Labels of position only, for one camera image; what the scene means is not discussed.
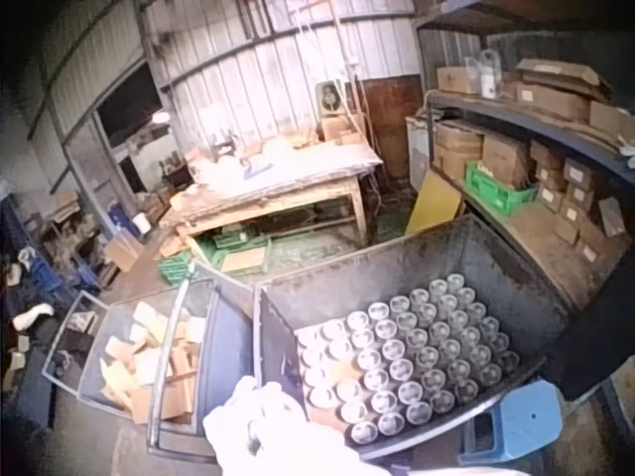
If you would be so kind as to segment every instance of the blue plastic stool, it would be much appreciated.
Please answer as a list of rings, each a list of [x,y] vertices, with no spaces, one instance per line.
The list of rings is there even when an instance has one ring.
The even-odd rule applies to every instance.
[[[558,392],[544,380],[510,392],[485,413],[491,416],[494,444],[487,450],[476,449],[476,428],[471,419],[463,426],[464,452],[458,455],[461,466],[520,458],[555,441],[563,430]]]

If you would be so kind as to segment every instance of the metal wall panel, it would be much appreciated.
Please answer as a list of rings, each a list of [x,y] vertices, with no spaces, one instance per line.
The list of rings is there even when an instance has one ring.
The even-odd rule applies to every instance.
[[[132,0],[122,0],[87,34],[53,84],[51,96],[65,135],[142,55]]]
[[[267,2],[275,30],[292,26],[288,11],[308,0]],[[238,11],[226,0],[158,0],[146,11],[160,82],[249,41]],[[338,0],[341,15],[412,11],[410,0]],[[306,22],[330,18],[327,5],[301,13]],[[256,31],[262,29],[254,18]],[[362,79],[419,73],[410,20],[381,19],[344,25],[345,42]],[[170,95],[191,147],[209,147],[228,130],[246,145],[312,128],[318,115],[315,86],[346,80],[334,27],[259,43],[198,71],[171,87]]]

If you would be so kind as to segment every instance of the paper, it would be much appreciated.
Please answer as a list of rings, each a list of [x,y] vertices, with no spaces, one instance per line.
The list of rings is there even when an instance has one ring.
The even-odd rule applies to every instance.
[[[194,316],[190,317],[190,322],[188,323],[188,342],[200,344],[204,333],[205,318]]]
[[[572,179],[574,179],[578,183],[582,183],[582,181],[584,180],[584,172],[579,171],[575,167],[570,168],[569,175],[571,176]]]
[[[567,218],[571,221],[575,221],[577,219],[577,212],[574,209],[569,208],[567,210]]]
[[[597,258],[597,254],[593,250],[591,250],[588,246],[584,247],[584,249],[582,250],[582,254],[591,263],[595,262],[595,259]]]
[[[552,64],[537,64],[534,67],[534,71],[537,72],[549,72],[551,74],[560,74],[563,69],[559,66],[553,66]]]
[[[580,190],[579,188],[574,188],[573,198],[575,198],[577,201],[584,201],[584,190]]]
[[[548,191],[546,188],[543,189],[543,198],[549,203],[554,201],[554,195],[550,191]]]
[[[521,98],[525,102],[534,102],[534,91],[523,89],[520,93]]]

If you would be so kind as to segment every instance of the gloved hand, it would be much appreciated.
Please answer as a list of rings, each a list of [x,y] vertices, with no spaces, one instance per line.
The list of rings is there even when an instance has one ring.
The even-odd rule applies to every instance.
[[[55,313],[53,307],[46,302],[34,305],[26,312],[16,315],[13,319],[13,326],[18,332],[28,329],[33,325],[40,315],[53,315]]]

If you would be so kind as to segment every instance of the brown cardboard box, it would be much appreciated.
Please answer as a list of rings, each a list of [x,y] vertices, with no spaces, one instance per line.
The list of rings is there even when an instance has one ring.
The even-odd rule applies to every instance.
[[[599,201],[597,205],[602,216],[602,224],[604,225],[606,236],[612,238],[626,232],[624,217],[619,208],[619,202],[614,196],[609,196]]]
[[[480,93],[478,74],[474,78],[470,77],[466,67],[440,67],[437,69],[437,82],[441,91],[463,94]]]
[[[535,84],[518,83],[517,100],[542,111],[576,122],[588,123],[590,105],[586,99]]]
[[[598,101],[607,102],[612,93],[610,85],[585,64],[549,59],[523,59],[516,69],[521,71],[523,80],[527,82],[583,94]]]
[[[591,101],[589,124],[613,137],[622,136],[627,141],[635,141],[635,117],[607,106]]]
[[[567,159],[565,162],[565,179],[573,183],[577,188],[581,188],[584,191],[591,191],[593,189],[595,173],[586,166]]]
[[[457,127],[452,122],[437,124],[437,144],[449,151],[473,154],[477,160],[483,153],[483,135]]]
[[[567,186],[567,198],[571,203],[575,203],[584,211],[590,211],[593,205],[594,191],[584,191],[577,188],[573,183]]]
[[[579,230],[580,226],[582,226],[582,222],[587,218],[586,212],[567,198],[563,199],[560,215],[575,227],[576,230]]]
[[[565,156],[562,152],[549,148],[538,141],[532,141],[529,156],[549,171],[561,170],[565,166]]]
[[[549,190],[542,183],[538,189],[538,199],[554,213],[560,212],[564,195],[559,191]]]
[[[541,165],[538,165],[538,169],[536,170],[536,179],[538,179],[541,183],[544,183],[549,190],[565,191],[567,189],[567,181],[565,180],[562,169],[549,170],[545,169]]]
[[[554,231],[556,232],[556,235],[572,246],[575,244],[575,241],[577,241],[577,228],[571,225],[568,220],[562,218],[560,215],[556,217],[556,226],[554,227]]]
[[[500,134],[487,134],[483,142],[483,164],[503,184],[522,189],[530,169],[525,147]]]
[[[444,173],[452,180],[465,180],[467,164],[480,159],[477,154],[449,151],[439,145],[435,146],[435,156],[441,161]]]

